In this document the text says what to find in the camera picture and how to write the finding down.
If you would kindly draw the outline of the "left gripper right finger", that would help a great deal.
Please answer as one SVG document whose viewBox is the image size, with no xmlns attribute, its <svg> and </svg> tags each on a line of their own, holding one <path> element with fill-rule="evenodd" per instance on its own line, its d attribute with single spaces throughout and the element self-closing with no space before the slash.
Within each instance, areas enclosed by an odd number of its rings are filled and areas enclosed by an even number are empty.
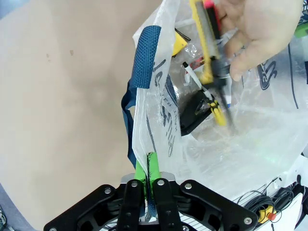
<svg viewBox="0 0 308 231">
<path fill-rule="evenodd" d="M 155 210 L 162 230 L 182 228 L 180 215 L 193 218 L 211 231 L 252 231 L 255 213 L 221 196 L 195 180 L 177 184 L 160 172 L 155 152 L 147 155 L 149 205 Z"/>
</svg>

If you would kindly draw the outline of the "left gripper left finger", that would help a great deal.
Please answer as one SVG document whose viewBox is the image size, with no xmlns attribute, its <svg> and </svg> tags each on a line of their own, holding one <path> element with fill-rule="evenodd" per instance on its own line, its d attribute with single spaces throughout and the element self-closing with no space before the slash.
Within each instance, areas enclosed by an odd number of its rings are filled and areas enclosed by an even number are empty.
<svg viewBox="0 0 308 231">
<path fill-rule="evenodd" d="M 139 218 L 144 209 L 146 174 L 140 163 L 118 188 L 104 184 L 44 226 L 46 231 L 98 231 L 114 218 Z"/>
</svg>

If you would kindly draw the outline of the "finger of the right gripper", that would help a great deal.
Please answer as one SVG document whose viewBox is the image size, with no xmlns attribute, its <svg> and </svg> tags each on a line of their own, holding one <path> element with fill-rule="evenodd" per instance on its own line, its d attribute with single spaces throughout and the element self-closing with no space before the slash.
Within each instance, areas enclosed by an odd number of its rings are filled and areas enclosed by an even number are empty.
<svg viewBox="0 0 308 231">
<path fill-rule="evenodd" d="M 296 27 L 295 36 L 302 38 L 308 35 L 308 23 L 300 24 Z"/>
</svg>

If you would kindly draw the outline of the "person's bare hand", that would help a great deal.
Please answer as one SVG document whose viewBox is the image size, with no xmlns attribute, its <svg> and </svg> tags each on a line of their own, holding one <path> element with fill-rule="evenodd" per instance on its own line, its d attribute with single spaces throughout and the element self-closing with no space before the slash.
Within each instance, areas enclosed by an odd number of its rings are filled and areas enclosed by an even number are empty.
<svg viewBox="0 0 308 231">
<path fill-rule="evenodd" d="M 225 45 L 230 75 L 238 81 L 249 69 L 286 48 L 302 12 L 301 0 L 221 0 L 222 32 L 236 30 Z"/>
</svg>

